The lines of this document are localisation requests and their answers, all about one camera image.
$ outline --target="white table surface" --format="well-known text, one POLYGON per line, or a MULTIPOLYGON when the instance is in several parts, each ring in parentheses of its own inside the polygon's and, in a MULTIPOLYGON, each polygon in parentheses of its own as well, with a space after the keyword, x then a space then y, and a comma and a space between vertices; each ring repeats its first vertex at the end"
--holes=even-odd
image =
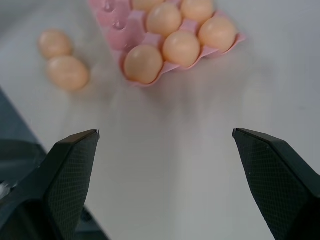
POLYGON ((36 7, 0 36, 0 85, 50 150, 99 129, 86 206, 112 240, 271 240, 235 127, 289 142, 320 172, 320 2, 218 0, 248 36, 232 53, 130 88, 81 1, 36 7), (68 31, 92 81, 76 94, 45 76, 36 38, 68 31))

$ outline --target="brown egg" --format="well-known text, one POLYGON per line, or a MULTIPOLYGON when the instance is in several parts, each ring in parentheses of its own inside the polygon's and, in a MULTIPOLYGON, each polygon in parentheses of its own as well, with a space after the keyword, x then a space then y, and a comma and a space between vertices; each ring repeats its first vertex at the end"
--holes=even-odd
POLYGON ((165 38, 179 29, 182 15, 176 5, 164 2, 155 6, 146 20, 146 29, 165 38))
POLYGON ((132 0, 132 7, 134 10, 150 12, 151 9, 162 4, 165 0, 132 0))
POLYGON ((124 61, 124 74, 134 82, 150 84, 155 81, 164 66, 160 51, 151 45, 132 49, 124 61))
POLYGON ((87 67, 73 56, 57 56, 46 67, 48 77, 59 88, 67 91, 82 89, 90 79, 87 67))
POLYGON ((197 37, 191 32, 179 30, 165 40, 162 53, 168 62, 189 68, 197 61, 200 51, 197 37))
POLYGON ((73 52, 70 38, 62 31, 48 29, 38 39, 38 47, 46 59, 58 56, 68 56, 73 52))
POLYGON ((184 18, 204 24, 215 12, 213 0, 183 0, 181 12, 184 18))
POLYGON ((225 17, 213 17, 201 27, 199 40, 202 45, 228 51, 235 43, 237 30, 234 24, 225 17))

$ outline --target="pink egg tray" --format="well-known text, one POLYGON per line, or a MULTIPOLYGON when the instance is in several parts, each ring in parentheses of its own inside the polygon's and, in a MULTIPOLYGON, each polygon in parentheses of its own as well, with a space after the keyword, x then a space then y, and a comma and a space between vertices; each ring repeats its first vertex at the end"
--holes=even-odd
MULTIPOLYGON (((166 0, 166 2, 175 4, 178 8, 180 8, 181 1, 182 0, 166 0)), ((162 50, 165 38, 159 34, 146 31, 145 22, 147 13, 133 10, 131 0, 88 0, 88 3, 105 40, 109 44, 111 54, 119 64, 122 72, 124 72, 123 65, 125 58, 133 48, 146 44, 155 46, 160 51, 162 50)), ((227 17, 220 10, 216 11, 212 17, 215 18, 217 16, 227 17)), ((197 22, 184 19, 180 30, 189 31, 197 35, 200 27, 197 22)), ((221 53, 218 49, 203 46, 198 60, 188 68, 166 61, 157 79, 150 84, 142 84, 128 79, 127 81, 134 87, 150 87, 154 85, 163 74, 173 70, 184 71, 191 69, 202 58, 217 58, 225 55, 245 39, 246 37, 242 33, 238 33, 231 49, 224 53, 221 53)))

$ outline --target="egg carton cup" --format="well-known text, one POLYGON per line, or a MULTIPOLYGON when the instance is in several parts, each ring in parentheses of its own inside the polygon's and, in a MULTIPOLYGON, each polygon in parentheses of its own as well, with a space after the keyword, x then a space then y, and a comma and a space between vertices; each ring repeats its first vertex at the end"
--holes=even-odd
MULTIPOLYGON (((181 0, 167 0, 166 2, 175 4, 180 9, 181 0)), ((116 60, 124 74, 124 61, 127 54, 139 45, 151 45, 162 52, 165 38, 159 34, 153 34, 146 30, 147 13, 144 11, 132 10, 131 0, 88 0, 89 7, 100 26, 102 34, 111 50, 113 58, 116 60)), ((212 18, 228 16, 221 10, 217 10, 212 18)), ((196 36, 201 25, 189 19, 184 19, 179 30, 189 31, 196 36)), ((150 84, 143 84, 131 81, 126 78, 128 83, 134 87, 150 87, 154 85, 163 74, 171 71, 185 71, 193 68, 202 58, 217 58, 232 51, 240 42, 246 39, 245 35, 238 33, 233 46, 227 52, 220 52, 216 48, 203 46, 197 61, 190 67, 184 68, 178 64, 165 61, 163 68, 157 79, 150 84)))

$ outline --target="egg tray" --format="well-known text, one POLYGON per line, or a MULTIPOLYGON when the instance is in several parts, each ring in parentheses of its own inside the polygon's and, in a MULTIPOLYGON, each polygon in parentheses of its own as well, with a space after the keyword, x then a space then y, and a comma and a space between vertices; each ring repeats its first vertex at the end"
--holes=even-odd
MULTIPOLYGON (((181 0, 166 0, 166 2, 175 4, 180 9, 181 0)), ((152 45, 162 52, 162 46, 166 40, 159 34, 153 34, 146 31, 145 22, 147 13, 144 11, 133 10, 131 0, 88 0, 89 7, 100 26, 102 34, 109 44, 111 54, 119 64, 124 77, 124 61, 127 54, 139 45, 152 45)), ((213 16, 228 17, 222 11, 216 11, 213 16)), ((185 30, 198 34, 201 25, 189 19, 184 19, 180 30, 185 30)), ((177 64, 165 61, 157 79, 150 84, 143 84, 127 79, 129 84, 134 87, 150 87, 154 85, 163 74, 173 70, 184 71, 193 68, 202 58, 217 58, 230 52, 237 44, 245 40, 242 33, 236 35, 233 46, 227 52, 221 53, 216 48, 203 46, 201 54, 197 61, 190 67, 184 68, 177 64)))

